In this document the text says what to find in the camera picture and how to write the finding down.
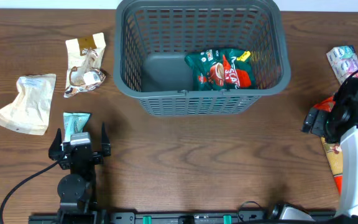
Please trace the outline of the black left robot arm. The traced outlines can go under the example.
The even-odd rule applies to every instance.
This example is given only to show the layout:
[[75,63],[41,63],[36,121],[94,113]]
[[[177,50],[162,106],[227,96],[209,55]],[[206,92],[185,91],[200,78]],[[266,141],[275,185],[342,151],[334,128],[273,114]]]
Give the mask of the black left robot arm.
[[63,170],[70,173],[58,183],[57,193],[60,197],[58,223],[109,223],[110,218],[105,209],[98,206],[96,198],[95,166],[103,163],[111,155],[111,144],[105,130],[101,128],[101,150],[93,151],[88,132],[72,134],[70,141],[62,141],[62,133],[57,131],[48,156],[57,161]]

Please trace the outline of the orange spaghetti packet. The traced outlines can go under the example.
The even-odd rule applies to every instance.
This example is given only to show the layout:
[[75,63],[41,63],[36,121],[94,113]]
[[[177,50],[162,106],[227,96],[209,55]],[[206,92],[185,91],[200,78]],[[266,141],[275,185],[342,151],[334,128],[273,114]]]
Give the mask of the orange spaghetti packet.
[[[323,110],[327,112],[331,112],[335,102],[333,97],[330,96],[326,98],[320,103],[317,103],[313,106],[313,108],[317,110]],[[339,144],[329,144],[326,142],[324,137],[320,138],[321,143],[323,145],[323,149],[325,151],[329,166],[331,168],[331,172],[334,177],[334,181],[336,187],[338,189],[339,194],[342,192],[342,172],[343,172],[343,153]]]

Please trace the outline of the tissue pocket pack bundle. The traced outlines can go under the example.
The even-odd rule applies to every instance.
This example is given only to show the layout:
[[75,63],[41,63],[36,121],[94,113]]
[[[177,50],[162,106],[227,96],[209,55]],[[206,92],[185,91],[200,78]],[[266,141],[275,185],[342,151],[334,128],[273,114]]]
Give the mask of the tissue pocket pack bundle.
[[352,73],[358,70],[358,58],[353,45],[334,47],[326,56],[341,85]]

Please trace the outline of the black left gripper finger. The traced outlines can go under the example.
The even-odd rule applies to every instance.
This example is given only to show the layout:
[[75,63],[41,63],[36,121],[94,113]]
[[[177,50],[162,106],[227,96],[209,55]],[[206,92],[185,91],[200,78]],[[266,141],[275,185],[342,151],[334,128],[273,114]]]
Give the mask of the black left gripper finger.
[[111,155],[111,143],[106,132],[105,123],[102,124],[101,128],[101,149],[104,157]]
[[62,151],[61,144],[62,144],[62,132],[61,129],[58,128],[55,138],[52,141],[52,144],[48,150],[48,157],[51,160],[57,161],[62,157],[63,151]]

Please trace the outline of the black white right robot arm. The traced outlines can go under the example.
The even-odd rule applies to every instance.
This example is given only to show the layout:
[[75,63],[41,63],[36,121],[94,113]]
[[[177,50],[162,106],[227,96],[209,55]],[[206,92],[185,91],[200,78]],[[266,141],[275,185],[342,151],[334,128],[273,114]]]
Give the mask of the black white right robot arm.
[[348,78],[333,96],[331,111],[311,108],[302,131],[339,144],[342,190],[339,208],[327,223],[358,223],[358,78]]

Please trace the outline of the green instant coffee bag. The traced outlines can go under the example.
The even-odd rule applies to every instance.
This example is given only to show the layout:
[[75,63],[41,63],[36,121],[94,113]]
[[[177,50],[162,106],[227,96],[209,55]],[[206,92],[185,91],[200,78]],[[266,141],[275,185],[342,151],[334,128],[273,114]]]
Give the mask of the green instant coffee bag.
[[256,88],[250,60],[251,52],[239,49],[209,49],[185,57],[195,91]]

